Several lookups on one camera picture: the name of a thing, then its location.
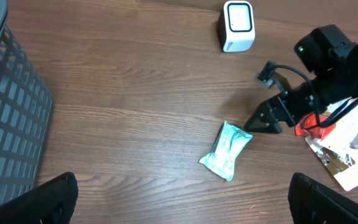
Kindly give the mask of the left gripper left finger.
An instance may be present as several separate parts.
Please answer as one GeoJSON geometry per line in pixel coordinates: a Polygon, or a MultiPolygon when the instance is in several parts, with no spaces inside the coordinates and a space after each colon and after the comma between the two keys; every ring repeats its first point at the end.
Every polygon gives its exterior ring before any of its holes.
{"type": "Polygon", "coordinates": [[[0,223],[70,223],[78,198],[74,173],[66,172],[0,206],[0,223]]]}

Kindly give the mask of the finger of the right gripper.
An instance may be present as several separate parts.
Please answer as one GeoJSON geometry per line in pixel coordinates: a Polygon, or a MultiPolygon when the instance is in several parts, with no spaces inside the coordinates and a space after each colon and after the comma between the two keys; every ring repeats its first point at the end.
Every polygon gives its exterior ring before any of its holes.
{"type": "Polygon", "coordinates": [[[280,134],[282,132],[277,114],[268,101],[262,102],[257,107],[246,122],[244,129],[252,133],[280,134]]]}

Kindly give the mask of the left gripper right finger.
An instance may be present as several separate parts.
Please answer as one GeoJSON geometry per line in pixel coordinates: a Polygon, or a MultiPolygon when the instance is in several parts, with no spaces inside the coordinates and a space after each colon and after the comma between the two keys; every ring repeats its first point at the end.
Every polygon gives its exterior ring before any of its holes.
{"type": "Polygon", "coordinates": [[[288,202],[294,224],[358,224],[358,203],[300,172],[293,174],[288,202]]]}

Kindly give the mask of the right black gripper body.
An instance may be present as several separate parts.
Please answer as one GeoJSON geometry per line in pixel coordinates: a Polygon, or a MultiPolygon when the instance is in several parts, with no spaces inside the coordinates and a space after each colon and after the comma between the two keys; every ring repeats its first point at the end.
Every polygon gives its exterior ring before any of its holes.
{"type": "Polygon", "coordinates": [[[288,127],[294,127],[304,116],[315,112],[315,103],[317,103],[317,112],[322,113],[325,105],[318,98],[313,96],[307,83],[292,89],[289,82],[277,81],[280,93],[270,99],[270,104],[277,114],[278,121],[283,121],[288,127]]]}

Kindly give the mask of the orange spaghetti pasta package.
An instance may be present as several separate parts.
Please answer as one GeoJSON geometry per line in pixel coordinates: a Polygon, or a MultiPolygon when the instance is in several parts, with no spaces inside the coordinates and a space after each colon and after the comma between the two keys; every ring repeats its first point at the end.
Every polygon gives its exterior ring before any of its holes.
{"type": "Polygon", "coordinates": [[[335,124],[327,128],[318,126],[315,114],[308,114],[295,126],[295,136],[310,136],[312,139],[324,140],[336,128],[335,124]]]}

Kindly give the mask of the mint green wipes pack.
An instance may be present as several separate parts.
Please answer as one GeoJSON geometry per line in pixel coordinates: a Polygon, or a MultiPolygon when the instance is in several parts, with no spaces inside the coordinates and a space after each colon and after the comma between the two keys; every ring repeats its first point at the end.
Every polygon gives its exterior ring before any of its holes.
{"type": "Polygon", "coordinates": [[[211,151],[198,162],[229,182],[234,177],[236,158],[252,138],[253,135],[225,121],[211,151]]]}

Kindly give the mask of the beige snack bag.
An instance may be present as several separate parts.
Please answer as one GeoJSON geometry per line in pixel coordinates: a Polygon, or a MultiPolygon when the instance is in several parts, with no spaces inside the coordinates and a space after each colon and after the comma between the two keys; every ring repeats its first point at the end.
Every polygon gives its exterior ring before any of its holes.
{"type": "Polygon", "coordinates": [[[323,139],[307,134],[305,141],[345,191],[358,186],[358,105],[323,139]]]}

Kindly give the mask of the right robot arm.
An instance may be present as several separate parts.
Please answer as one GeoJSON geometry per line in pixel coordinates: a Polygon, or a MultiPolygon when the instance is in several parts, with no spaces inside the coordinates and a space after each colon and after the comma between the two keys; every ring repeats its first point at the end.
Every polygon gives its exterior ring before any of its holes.
{"type": "Polygon", "coordinates": [[[358,44],[337,26],[312,30],[294,51],[315,78],[269,60],[256,78],[267,88],[278,86],[280,93],[257,107],[246,131],[280,134],[281,122],[309,130],[308,115],[315,117],[315,127],[328,128],[358,105],[358,44]]]}

